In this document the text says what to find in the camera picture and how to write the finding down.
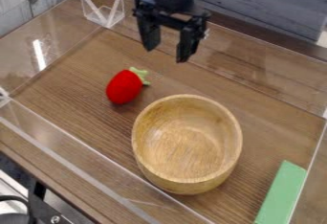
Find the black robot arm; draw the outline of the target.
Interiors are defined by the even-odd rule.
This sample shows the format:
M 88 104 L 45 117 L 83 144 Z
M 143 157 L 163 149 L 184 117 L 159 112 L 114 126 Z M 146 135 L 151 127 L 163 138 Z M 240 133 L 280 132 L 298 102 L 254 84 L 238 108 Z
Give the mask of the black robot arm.
M 206 38 L 211 12 L 194 0 L 134 0 L 134 17 L 147 51 L 162 43 L 162 26 L 180 33 L 176 62 L 187 62 Z

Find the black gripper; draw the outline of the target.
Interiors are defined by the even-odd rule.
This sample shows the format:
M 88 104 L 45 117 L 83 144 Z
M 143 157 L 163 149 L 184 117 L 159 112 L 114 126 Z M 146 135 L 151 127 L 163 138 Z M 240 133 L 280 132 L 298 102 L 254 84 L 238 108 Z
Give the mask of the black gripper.
M 207 35 L 211 12 L 195 2 L 180 9 L 160 6 L 155 0 L 134 0 L 134 17 L 144 49 L 151 52 L 162 43 L 162 26 L 180 32 L 176 62 L 187 62 L 195 54 L 199 41 Z

